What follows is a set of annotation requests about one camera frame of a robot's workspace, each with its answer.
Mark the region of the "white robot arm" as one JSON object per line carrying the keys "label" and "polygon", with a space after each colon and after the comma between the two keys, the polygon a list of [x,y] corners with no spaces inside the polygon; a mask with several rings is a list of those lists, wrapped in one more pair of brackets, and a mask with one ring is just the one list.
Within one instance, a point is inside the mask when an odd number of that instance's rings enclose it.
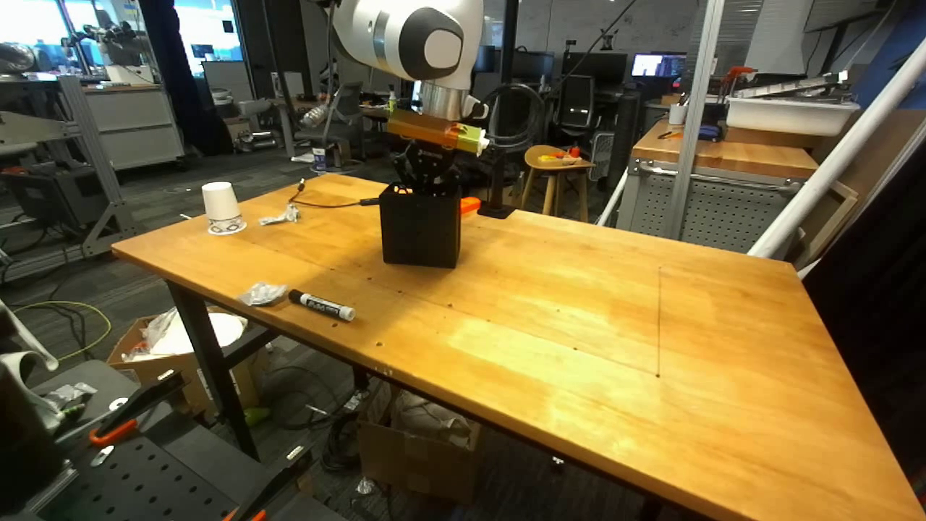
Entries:
{"label": "white robot arm", "polygon": [[417,193],[456,190],[450,161],[483,153],[483,132],[462,124],[483,0],[334,0],[328,27],[352,61],[420,84],[420,106],[386,115],[408,142],[402,181]]}

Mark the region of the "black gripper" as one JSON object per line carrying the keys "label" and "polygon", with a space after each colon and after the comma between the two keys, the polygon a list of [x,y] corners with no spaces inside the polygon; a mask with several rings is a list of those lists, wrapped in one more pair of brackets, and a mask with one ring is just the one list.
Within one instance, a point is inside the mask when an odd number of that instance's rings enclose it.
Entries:
{"label": "black gripper", "polygon": [[456,189],[454,153],[428,142],[410,142],[396,160],[396,174],[396,184],[410,193],[450,193]]}

